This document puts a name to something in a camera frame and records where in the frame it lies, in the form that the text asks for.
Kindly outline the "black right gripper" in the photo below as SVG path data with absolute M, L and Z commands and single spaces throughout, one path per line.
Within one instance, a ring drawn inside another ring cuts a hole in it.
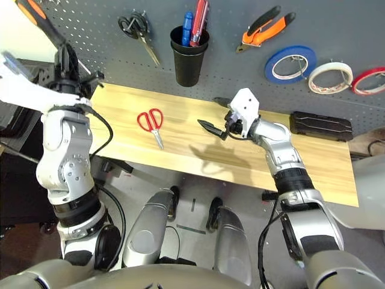
M 231 99 L 216 97 L 212 99 L 213 102 L 217 103 L 222 107 L 230 107 Z M 225 120 L 225 131 L 222 131 L 216 128 L 213 124 L 198 119 L 198 123 L 205 129 L 207 132 L 219 137 L 220 139 L 225 140 L 228 136 L 235 140 L 243 140 L 243 137 L 235 137 L 235 135 L 241 135 L 242 133 L 242 120 L 238 119 L 235 113 L 229 111 L 224 117 Z

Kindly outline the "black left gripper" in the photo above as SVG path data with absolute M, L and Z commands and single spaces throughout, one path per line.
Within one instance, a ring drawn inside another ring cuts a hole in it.
M 55 54 L 55 70 L 57 75 L 65 75 L 67 67 L 67 52 L 69 55 L 69 68 L 72 75 L 79 75 L 78 58 L 71 45 L 59 46 Z M 103 87 L 104 73 L 101 71 L 92 72 L 88 76 L 82 76 L 78 81 L 59 79 L 48 84 L 48 89 L 59 93 L 78 95 L 82 98 L 91 98 L 96 87 Z

